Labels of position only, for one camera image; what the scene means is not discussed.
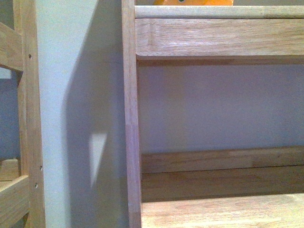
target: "wooden frame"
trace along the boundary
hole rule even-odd
[[[35,0],[14,0],[13,7],[15,30],[0,24],[0,66],[18,74],[21,168],[15,159],[1,163],[0,226],[23,218],[25,228],[44,228]]]
[[[303,147],[242,150],[237,153],[208,152],[208,155],[214,158],[213,165],[208,164],[208,167],[204,160],[206,154],[202,152],[148,154],[141,158],[136,67],[166,64],[176,66],[184,65],[185,62],[190,65],[304,63],[303,12],[303,6],[163,7],[136,6],[134,0],[122,1],[130,228],[140,228],[142,221],[141,159],[142,171],[148,173],[144,174],[145,178],[153,175],[156,179],[164,172],[173,171],[304,164]],[[224,167],[216,156],[227,152],[234,154],[233,159],[243,162],[243,155],[246,153],[245,159],[251,159],[251,163],[237,164],[236,160],[229,167]],[[266,161],[265,156],[271,157],[272,160]],[[244,198],[240,201],[246,204],[251,200]],[[159,216],[157,214],[156,223],[160,219]]]

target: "white wall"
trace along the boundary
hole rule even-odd
[[[37,13],[47,228],[126,228],[120,1],[37,0]],[[303,70],[143,67],[142,148],[303,142]]]
[[[37,13],[47,228],[127,227],[121,2]]]

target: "wooden shelf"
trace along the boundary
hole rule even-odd
[[[303,63],[304,6],[135,6],[135,18],[139,60]]]
[[[142,227],[297,228],[303,192],[304,166],[143,174]]]
[[[137,59],[298,59],[304,19],[137,19]]]
[[[304,19],[304,6],[135,6],[135,18]]]
[[[224,170],[304,164],[304,146],[142,154],[142,172]]]

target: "wooden rail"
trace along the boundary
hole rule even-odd
[[[142,155],[143,173],[222,170],[303,164],[304,146],[250,150],[150,153]]]
[[[22,71],[21,35],[0,23],[0,67]]]
[[[29,177],[21,176],[0,188],[0,227],[9,228],[29,212]]]

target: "light wood grain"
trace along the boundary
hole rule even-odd
[[[29,178],[21,176],[0,188],[0,227],[10,228],[29,211]]]
[[[150,173],[143,202],[304,193],[304,166]]]
[[[302,56],[304,19],[136,19],[141,57]]]
[[[0,181],[12,181],[20,175],[20,163],[17,159],[0,161]]]
[[[8,184],[10,184],[12,181],[0,181],[0,188],[7,186]]]
[[[143,173],[304,165],[304,146],[250,150],[149,153]]]
[[[144,203],[143,228],[301,228],[304,194]]]
[[[15,28],[22,36],[24,73],[18,86],[21,172],[29,176],[30,211],[25,227],[44,228],[36,5],[14,0]]]
[[[135,6],[135,17],[137,19],[302,19],[304,6]]]
[[[134,0],[122,1],[123,78],[127,152],[129,227],[141,227],[141,170],[139,153]]]
[[[22,71],[21,35],[0,23],[0,67]]]

